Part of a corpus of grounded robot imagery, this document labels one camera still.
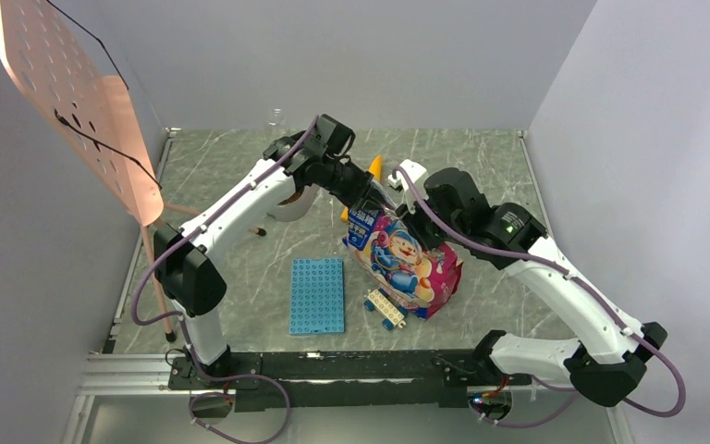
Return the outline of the yellow plastic scoop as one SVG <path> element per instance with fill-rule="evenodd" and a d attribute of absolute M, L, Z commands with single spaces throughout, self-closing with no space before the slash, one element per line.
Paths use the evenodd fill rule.
<path fill-rule="evenodd" d="M 375 176 L 368 169 L 362 169 L 353 161 L 342 164 L 343 179 L 339 190 L 339 200 L 345 206 L 340 219 L 349 221 L 349 211 L 380 210 L 384 202 L 376 186 Z"/>

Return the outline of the pink pet food bag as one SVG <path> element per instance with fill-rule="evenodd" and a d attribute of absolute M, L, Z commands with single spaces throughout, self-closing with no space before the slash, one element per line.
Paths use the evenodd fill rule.
<path fill-rule="evenodd" d="M 395 214 L 397 208 L 373 180 L 361 206 L 347 211 L 342 242 L 388 299 L 428 320 L 457 292 L 463 263 L 446 244 L 424 249 Z"/>

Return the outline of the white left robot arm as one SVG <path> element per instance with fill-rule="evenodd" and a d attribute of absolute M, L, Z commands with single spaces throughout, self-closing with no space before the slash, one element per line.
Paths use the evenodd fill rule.
<path fill-rule="evenodd" d="M 180 228 L 155 231 L 153 275 L 179 312 L 185 347 L 196 359 L 192 376 L 205 388 L 221 386 L 229 372 L 230 349 L 218 318 L 229 251 L 265 216 L 304 217 L 320 190 L 346 207 L 373 197 L 373 174 L 349 159 L 355 139 L 351 128 L 322 114 L 306 130 L 270 142 L 246 176 L 200 215 Z"/>

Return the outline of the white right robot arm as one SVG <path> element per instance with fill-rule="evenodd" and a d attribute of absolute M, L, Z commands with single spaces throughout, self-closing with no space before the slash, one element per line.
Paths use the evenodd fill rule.
<path fill-rule="evenodd" d="M 403 193 L 398 216 L 421 246 L 462 246 L 526 286 L 573 333 L 532 339 L 490 331 L 473 351 L 481 382 L 536 376 L 604 407 L 629 401 L 648 361 L 661 355 L 667 331 L 660 324 L 621 311 L 565 259 L 537 218 L 517 203 L 489 203 L 469 173 L 448 167 L 428 174 L 405 161 L 391 185 Z"/>

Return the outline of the near steel bowl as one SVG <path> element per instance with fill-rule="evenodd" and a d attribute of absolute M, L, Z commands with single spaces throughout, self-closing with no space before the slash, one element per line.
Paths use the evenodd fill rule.
<path fill-rule="evenodd" d="M 296 202 L 300 201 L 300 200 L 303 198 L 303 196 L 304 196 L 304 192 L 303 192 L 303 191 L 295 192 L 294 194 L 292 194 L 291 196 L 289 196 L 287 199 L 285 199 L 284 201 L 280 202 L 278 205 L 279 205 L 279 206 L 282 206 L 282 207 L 288 206 L 288 205 L 293 205 L 293 204 L 295 204 Z"/>

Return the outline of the beige toy car blue wheels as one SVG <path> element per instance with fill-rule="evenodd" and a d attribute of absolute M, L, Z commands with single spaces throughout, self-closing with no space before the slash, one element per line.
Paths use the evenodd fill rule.
<path fill-rule="evenodd" d="M 377 312 L 382 316 L 381 324 L 388 330 L 404 328 L 408 310 L 403 306 L 394 304 L 383 289 L 372 290 L 364 296 L 363 305 L 370 312 Z"/>

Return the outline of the blue studded building baseplate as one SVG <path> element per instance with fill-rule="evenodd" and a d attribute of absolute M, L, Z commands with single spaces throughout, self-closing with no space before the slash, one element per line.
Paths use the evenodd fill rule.
<path fill-rule="evenodd" d="M 294 259 L 288 333 L 292 336 L 343 333 L 344 288 L 341 258 Z"/>

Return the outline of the pink perforated stand board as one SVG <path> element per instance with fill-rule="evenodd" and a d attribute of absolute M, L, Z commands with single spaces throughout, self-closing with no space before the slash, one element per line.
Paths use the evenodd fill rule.
<path fill-rule="evenodd" d="M 0 1 L 0 59 L 37 112 L 142 227 L 164 210 L 125 82 L 99 73 L 46 1 Z"/>

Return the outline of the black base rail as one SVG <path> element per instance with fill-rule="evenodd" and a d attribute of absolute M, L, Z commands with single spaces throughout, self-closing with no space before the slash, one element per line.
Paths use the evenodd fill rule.
<path fill-rule="evenodd" d="M 434 404 L 465 408 L 471 394 L 529 385 L 526 375 L 499 376 L 470 350 L 235 352 L 237 380 L 213 382 L 190 359 L 174 358 L 172 391 L 229 389 L 238 413 L 292 408 Z"/>

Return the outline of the aluminium frame rail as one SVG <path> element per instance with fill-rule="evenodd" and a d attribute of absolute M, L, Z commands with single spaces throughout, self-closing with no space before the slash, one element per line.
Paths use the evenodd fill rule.
<path fill-rule="evenodd" d="M 85 427 L 91 426 L 93 423 L 92 415 L 88 410 L 92 407 L 93 401 L 97 397 L 186 396 L 190 401 L 194 402 L 194 412 L 200 414 L 203 418 L 222 419 L 228 412 L 237 413 L 234 407 L 234 393 L 227 388 L 222 390 L 207 389 L 196 393 L 172 391 L 168 388 L 167 382 L 174 358 L 178 356 L 186 357 L 179 349 L 168 351 L 165 354 L 113 353 L 112 349 L 122 335 L 120 330 L 127 318 L 126 311 L 126 303 L 121 301 L 118 315 L 112 327 L 112 334 L 105 344 L 104 352 L 93 354 L 88 359 L 75 407 L 80 419 L 77 422 L 69 423 L 64 437 L 66 443 L 82 442 Z M 450 412 L 453 409 L 458 409 L 441 408 L 434 404 L 384 406 L 434 406 L 440 412 Z M 313 408 L 344 410 L 346 408 L 353 409 L 367 406 L 292 408 L 289 405 L 285 405 L 284 407 L 289 407 L 291 410 Z"/>

